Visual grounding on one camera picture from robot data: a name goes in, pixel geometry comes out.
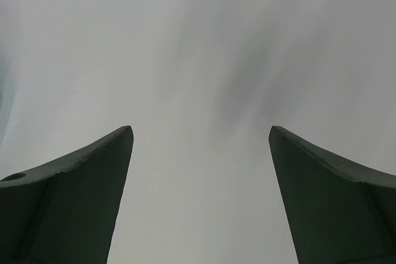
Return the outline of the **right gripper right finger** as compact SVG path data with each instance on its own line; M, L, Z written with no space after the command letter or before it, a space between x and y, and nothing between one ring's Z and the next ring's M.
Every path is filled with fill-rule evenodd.
M395 176L317 147L274 126L277 181L297 259L395 262Z

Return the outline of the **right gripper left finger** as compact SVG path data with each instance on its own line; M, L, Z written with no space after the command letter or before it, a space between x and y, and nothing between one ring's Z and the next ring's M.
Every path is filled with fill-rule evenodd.
M106 263L134 136L92 144L1 180L2 263Z

